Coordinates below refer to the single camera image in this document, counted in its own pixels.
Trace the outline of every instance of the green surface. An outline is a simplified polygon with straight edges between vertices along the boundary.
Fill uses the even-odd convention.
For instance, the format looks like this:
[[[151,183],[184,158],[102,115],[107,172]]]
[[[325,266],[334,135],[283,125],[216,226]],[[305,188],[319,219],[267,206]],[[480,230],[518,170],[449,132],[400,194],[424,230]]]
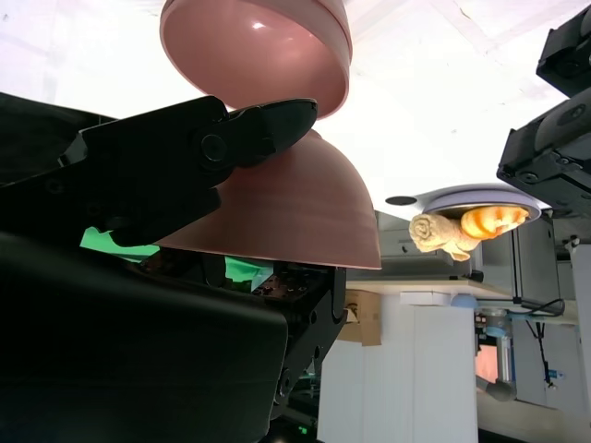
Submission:
[[[120,255],[130,261],[141,261],[147,256],[151,256],[158,252],[158,246],[137,246],[137,247],[121,247],[116,245],[109,233],[99,233],[95,228],[90,228],[84,233],[84,238],[80,244],[82,247],[93,249],[95,251],[105,252],[107,254]],[[226,257],[225,259],[226,272],[228,279],[233,281],[250,281],[255,278],[259,267],[245,263],[240,260]]]

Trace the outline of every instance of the cable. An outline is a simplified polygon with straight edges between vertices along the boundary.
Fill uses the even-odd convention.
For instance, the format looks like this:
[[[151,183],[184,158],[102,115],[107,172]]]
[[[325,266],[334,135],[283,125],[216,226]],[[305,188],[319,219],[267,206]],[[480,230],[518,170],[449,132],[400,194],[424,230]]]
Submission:
[[[562,302],[562,308],[561,311],[557,314],[540,314],[540,315],[533,315],[536,312],[542,311],[544,309],[546,309],[548,306],[552,306],[557,304],[558,302]],[[564,311],[566,310],[566,302],[564,301],[564,299],[562,298],[557,298],[555,300],[552,300],[551,302],[546,303],[545,305],[542,305],[540,307],[535,307],[534,309],[531,309],[529,311],[526,312],[515,312],[515,311],[509,311],[510,314],[514,314],[516,316],[531,316],[531,317],[560,317],[561,315],[564,314]]]
[[[554,383],[552,382],[552,379],[550,378],[550,370],[549,370],[549,364],[548,364],[548,360],[546,360],[546,355],[544,353],[544,333],[546,332],[546,325],[542,325],[539,322],[536,322],[536,330],[537,330],[537,334],[534,332],[534,329],[532,328],[532,325],[529,323],[529,320],[526,320],[525,323],[527,323],[527,327],[529,328],[529,330],[531,330],[532,335],[534,336],[534,338],[537,340],[537,344],[539,345],[539,352],[540,355],[542,356],[542,365],[544,366],[544,381],[546,381],[546,384],[548,385],[549,388],[552,388],[554,386]]]

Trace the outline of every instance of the upside-down pink bowl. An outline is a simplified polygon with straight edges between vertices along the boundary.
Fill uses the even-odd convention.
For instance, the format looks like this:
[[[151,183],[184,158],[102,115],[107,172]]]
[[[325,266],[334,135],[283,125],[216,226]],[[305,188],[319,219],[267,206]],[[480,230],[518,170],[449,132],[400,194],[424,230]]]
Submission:
[[[310,131],[291,149],[237,169],[222,206],[158,245],[239,257],[379,269],[369,192],[347,158]]]
[[[312,98],[321,118],[348,93],[343,0],[168,0],[161,39],[189,82],[236,109]]]

